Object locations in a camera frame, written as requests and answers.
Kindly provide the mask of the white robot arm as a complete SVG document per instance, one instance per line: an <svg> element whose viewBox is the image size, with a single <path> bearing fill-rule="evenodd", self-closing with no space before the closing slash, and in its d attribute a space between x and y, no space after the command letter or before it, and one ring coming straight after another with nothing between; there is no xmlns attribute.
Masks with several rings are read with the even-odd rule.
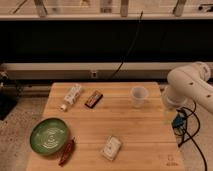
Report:
<svg viewBox="0 0 213 171"><path fill-rule="evenodd" d="M162 92L166 123L175 119L176 110L183 107L188 99L213 114L213 86L207 83L210 76L210 67L204 62L180 66L168 73L168 85Z"/></svg>

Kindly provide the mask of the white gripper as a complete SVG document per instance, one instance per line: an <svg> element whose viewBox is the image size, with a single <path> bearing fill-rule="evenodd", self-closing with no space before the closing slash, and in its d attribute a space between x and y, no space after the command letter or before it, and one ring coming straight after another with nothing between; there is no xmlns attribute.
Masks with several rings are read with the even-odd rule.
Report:
<svg viewBox="0 0 213 171"><path fill-rule="evenodd" d="M165 123L171 124L176 116L176 108L182 107L186 103L186 97L172 88L166 88L162 93L162 101L166 109L164 111Z"/></svg>

